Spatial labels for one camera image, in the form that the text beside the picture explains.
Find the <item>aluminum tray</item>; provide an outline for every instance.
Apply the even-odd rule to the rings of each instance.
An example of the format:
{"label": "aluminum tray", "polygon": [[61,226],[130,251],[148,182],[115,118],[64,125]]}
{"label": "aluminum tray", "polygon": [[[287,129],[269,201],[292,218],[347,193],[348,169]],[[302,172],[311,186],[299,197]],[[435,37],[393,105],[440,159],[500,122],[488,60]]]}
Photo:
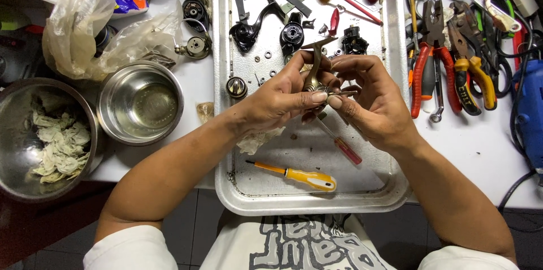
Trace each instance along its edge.
{"label": "aluminum tray", "polygon": [[[276,1],[280,5],[286,3],[285,0]],[[400,86],[404,100],[408,101],[403,0],[383,0],[383,9],[374,12],[384,21],[384,27],[362,19],[358,16],[361,13],[343,0],[331,0],[328,4],[305,0],[304,3],[313,11],[309,20],[316,18],[314,30],[304,29],[304,44],[322,39],[317,31],[323,23],[329,25],[333,7],[341,4],[346,11],[340,16],[340,38],[325,46],[327,55],[341,47],[344,29],[351,24],[360,26],[361,36],[370,44],[368,54],[383,59],[390,75]],[[244,2],[245,11],[251,14],[249,24],[254,23],[266,4],[267,0]],[[269,79],[270,70],[281,70],[283,56],[279,34],[283,24],[274,14],[267,15],[256,44],[249,52],[241,54],[228,34],[238,20],[235,1],[213,0],[213,10],[215,114],[219,114],[234,104],[224,89],[229,78],[230,61],[233,61],[235,76],[251,81],[249,93],[257,89],[255,73],[259,78]],[[266,51],[272,52],[271,58],[264,57]],[[255,56],[260,57],[260,63],[255,62]],[[332,109],[328,107],[326,111],[328,117],[324,123],[359,152],[363,158],[361,164],[354,166],[350,163],[318,123],[302,126],[298,117],[287,124],[281,136],[262,146],[255,155],[240,154],[236,147],[221,161],[215,172],[215,188],[221,202],[229,210],[244,216],[385,212],[401,206],[410,196],[411,189],[396,161],[365,142],[353,128],[345,126]],[[246,159],[305,171],[317,171],[319,167],[321,172],[336,178],[338,187],[334,193],[311,190],[308,186],[245,163]]]}

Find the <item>table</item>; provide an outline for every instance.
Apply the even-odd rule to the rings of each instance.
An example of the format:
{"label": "table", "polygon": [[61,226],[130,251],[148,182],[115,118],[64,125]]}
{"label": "table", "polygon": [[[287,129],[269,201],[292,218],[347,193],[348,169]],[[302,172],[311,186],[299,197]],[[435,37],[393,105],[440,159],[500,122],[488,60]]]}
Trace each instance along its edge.
{"label": "table", "polygon": [[[172,0],[152,0],[145,14],[116,20],[112,25],[120,28],[131,22],[149,18],[171,2]],[[450,0],[444,0],[445,6],[449,3]],[[183,33],[186,42],[189,38],[187,36],[191,33],[186,27],[183,27]],[[510,52],[511,42],[505,41],[503,47],[506,52]],[[104,161],[90,175],[90,179],[117,182],[130,168],[152,152],[200,126],[196,104],[214,100],[212,57],[208,56],[202,60],[181,57],[180,63],[173,67],[172,71],[178,78],[185,96],[185,109],[177,128],[164,140],[146,147],[129,147],[110,140]],[[511,100],[500,99],[495,111],[483,111],[477,117],[464,112],[457,117],[452,113],[446,97],[444,93],[445,110],[440,123],[432,124],[428,120],[436,106],[432,100],[423,102],[415,124],[420,134],[436,150],[475,183],[495,205],[498,205],[510,186],[528,171],[526,163],[510,139]],[[538,191],[537,183],[537,176],[534,176],[522,184],[512,195],[507,206],[543,209],[543,198]],[[214,170],[202,179],[197,188],[214,188]]]}

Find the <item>hand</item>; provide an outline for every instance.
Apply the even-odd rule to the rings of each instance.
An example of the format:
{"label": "hand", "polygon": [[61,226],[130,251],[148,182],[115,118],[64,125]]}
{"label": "hand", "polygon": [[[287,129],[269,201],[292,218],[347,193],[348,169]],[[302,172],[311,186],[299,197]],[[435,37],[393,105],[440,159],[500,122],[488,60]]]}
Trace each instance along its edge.
{"label": "hand", "polygon": [[[243,119],[244,132],[282,127],[291,118],[326,101],[325,92],[302,92],[303,82],[309,74],[300,72],[305,63],[313,63],[313,53],[297,51],[281,72],[231,107]],[[321,67],[326,70],[330,66],[329,60],[323,58]],[[330,72],[320,72],[319,81],[336,89],[340,87],[339,79]]]}
{"label": "hand", "polygon": [[402,151],[412,152],[424,141],[400,88],[377,56],[342,55],[334,58],[332,64],[341,82],[356,80],[360,86],[343,89],[357,91],[356,101],[334,95],[328,98],[328,104],[359,127],[373,146],[395,156]]}

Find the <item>metal bowl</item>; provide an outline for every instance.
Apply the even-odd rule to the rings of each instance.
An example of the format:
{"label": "metal bowl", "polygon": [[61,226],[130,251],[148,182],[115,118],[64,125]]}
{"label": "metal bowl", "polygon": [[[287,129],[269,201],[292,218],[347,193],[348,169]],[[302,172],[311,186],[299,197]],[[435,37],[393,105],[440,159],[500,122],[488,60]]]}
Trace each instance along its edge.
{"label": "metal bowl", "polygon": [[97,114],[113,139],[145,146],[173,131],[183,107],[183,91],[172,72],[158,63],[136,61],[102,82]]}
{"label": "metal bowl", "polygon": [[[33,95],[51,93],[75,99],[91,128],[90,155],[79,176],[55,183],[40,183],[39,176],[28,174],[41,159],[44,143],[37,128],[30,127]],[[60,197],[94,170],[103,158],[105,135],[87,101],[72,87],[53,79],[20,80],[0,92],[0,187],[11,197],[24,202],[43,202]]]}

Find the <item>blue power tool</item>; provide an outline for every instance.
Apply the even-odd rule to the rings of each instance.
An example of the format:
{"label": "blue power tool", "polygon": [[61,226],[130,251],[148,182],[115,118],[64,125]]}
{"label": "blue power tool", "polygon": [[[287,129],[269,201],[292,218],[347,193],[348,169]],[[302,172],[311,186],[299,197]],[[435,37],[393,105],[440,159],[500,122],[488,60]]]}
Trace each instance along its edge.
{"label": "blue power tool", "polygon": [[[513,76],[513,86],[520,80],[520,71]],[[524,85],[516,116],[524,149],[539,175],[543,186],[543,59],[528,61]]]}

